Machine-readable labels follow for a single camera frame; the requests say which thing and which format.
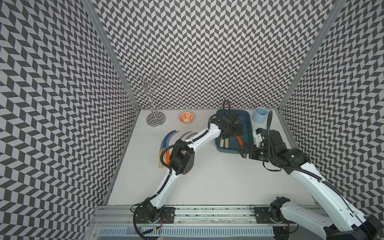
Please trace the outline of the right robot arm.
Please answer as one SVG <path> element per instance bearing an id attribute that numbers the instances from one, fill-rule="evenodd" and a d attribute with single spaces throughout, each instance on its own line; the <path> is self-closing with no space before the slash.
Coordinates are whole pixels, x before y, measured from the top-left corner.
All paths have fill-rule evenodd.
<path id="1" fill-rule="evenodd" d="M 375 216 L 366 216 L 332 186 L 301 150 L 288 149 L 275 130 L 257 130 L 259 143 L 243 143 L 243 158 L 271 163 L 276 171 L 285 171 L 296 179 L 321 205 L 327 216 L 322 217 L 299 207 L 286 197 L 278 197 L 269 209 L 275 223 L 294 222 L 324 240 L 374 240 L 384 226 Z"/>

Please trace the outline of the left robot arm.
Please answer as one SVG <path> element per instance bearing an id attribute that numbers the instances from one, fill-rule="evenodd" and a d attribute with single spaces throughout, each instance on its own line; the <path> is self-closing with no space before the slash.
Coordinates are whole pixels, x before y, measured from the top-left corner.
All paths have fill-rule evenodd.
<path id="1" fill-rule="evenodd" d="M 209 118 L 208 127 L 197 135 L 178 140 L 167 147 L 160 156 L 167 173 L 155 193 L 137 205 L 134 223 L 158 223 L 163 216 L 163 208 L 178 178 L 187 174 L 194 166 L 195 154 L 214 139 L 236 137 L 243 133 L 241 117 L 234 110 L 224 110 Z"/>

